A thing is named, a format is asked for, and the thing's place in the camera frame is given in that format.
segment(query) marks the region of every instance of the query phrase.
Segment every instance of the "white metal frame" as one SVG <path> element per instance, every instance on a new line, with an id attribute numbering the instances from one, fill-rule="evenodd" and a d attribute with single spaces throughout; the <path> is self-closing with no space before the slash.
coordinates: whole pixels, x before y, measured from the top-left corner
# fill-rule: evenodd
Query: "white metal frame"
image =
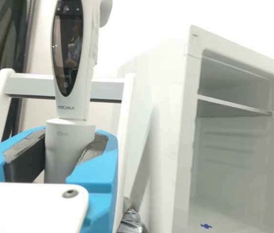
<path id="1" fill-rule="evenodd" d="M 123 217 L 124 192 L 126 181 L 126 164 L 127 164 L 127 140 L 128 140 L 128 124 L 130 116 L 130 107 L 132 104 L 132 93 L 134 90 L 134 74 L 127 74 L 125 76 L 125 85 L 123 89 L 123 98 L 121 104 L 121 112 L 119 116 L 119 123 L 117 128 L 118 139 L 118 181 L 117 181 L 117 201 L 115 208 L 115 218 L 113 232 L 117 232 L 117 228 Z"/>
<path id="2" fill-rule="evenodd" d="M 121 102 L 124 83 L 124 79 L 94 79 L 91 99 L 100 102 Z M 15 73 L 12 69 L 0 71 L 0 141 L 12 97 L 54 99 L 53 76 Z"/>

